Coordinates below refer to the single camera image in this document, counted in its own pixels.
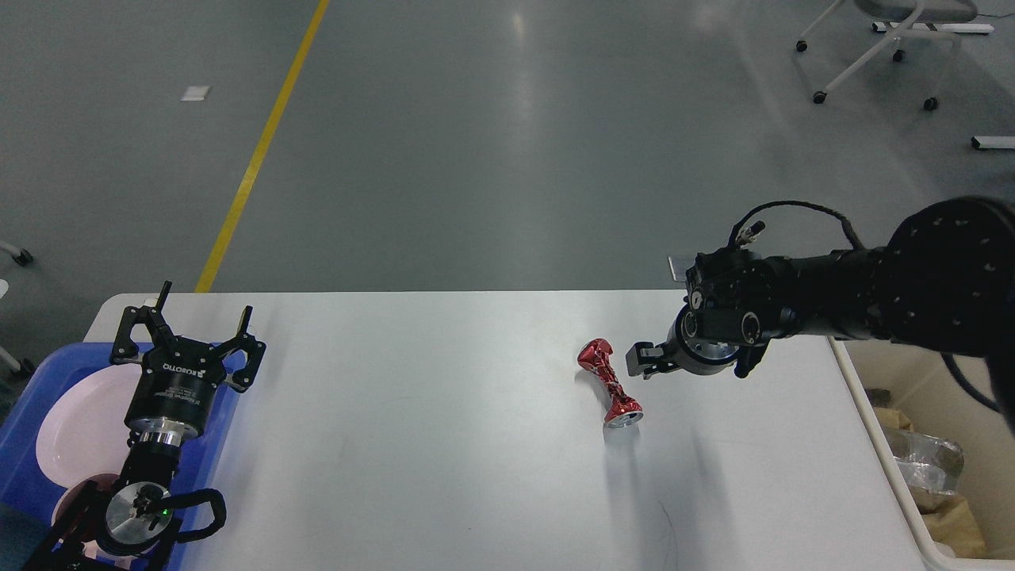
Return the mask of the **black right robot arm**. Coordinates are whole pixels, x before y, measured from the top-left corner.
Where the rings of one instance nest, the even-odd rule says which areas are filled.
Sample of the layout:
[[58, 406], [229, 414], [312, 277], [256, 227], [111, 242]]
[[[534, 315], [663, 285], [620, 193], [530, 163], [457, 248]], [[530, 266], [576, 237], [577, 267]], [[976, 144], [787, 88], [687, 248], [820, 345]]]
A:
[[745, 246], [747, 218], [728, 241], [681, 265], [683, 308], [663, 343], [638, 341], [628, 375], [732, 368], [747, 377], [774, 339], [807, 334], [887, 340], [954, 358], [982, 358], [989, 397], [954, 379], [1013, 426], [1013, 203], [965, 196], [907, 217], [883, 247], [866, 248], [847, 218], [848, 249], [761, 257]]

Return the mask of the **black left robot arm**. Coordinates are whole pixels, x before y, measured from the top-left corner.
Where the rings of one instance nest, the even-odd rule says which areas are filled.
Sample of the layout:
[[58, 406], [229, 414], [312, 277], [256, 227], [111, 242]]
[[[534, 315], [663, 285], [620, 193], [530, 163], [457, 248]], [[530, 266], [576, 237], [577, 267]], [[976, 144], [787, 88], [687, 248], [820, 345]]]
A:
[[86, 553], [95, 541], [101, 552], [145, 561], [163, 570], [174, 547], [216, 534], [226, 521], [218, 490], [175, 494], [182, 448], [205, 434], [218, 390], [250, 389], [266, 344], [250, 332], [253, 309], [243, 308], [236, 333], [221, 343], [175, 334], [164, 317], [171, 282], [153, 306], [124, 308], [109, 364], [137, 365], [139, 380], [124, 412], [129, 452], [108, 490], [87, 478], [28, 560], [25, 570], [112, 570], [113, 564]]

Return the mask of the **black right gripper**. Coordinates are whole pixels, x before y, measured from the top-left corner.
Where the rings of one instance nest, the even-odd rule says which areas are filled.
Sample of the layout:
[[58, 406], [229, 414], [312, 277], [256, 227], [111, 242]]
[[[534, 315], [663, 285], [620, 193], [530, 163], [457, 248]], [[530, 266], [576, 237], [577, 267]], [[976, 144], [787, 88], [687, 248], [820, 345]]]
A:
[[688, 337], [683, 326], [686, 314], [688, 309], [682, 308], [663, 343], [638, 341], [632, 344], [625, 354], [628, 377], [650, 379], [656, 374], [675, 371], [710, 376], [735, 364], [740, 348]]

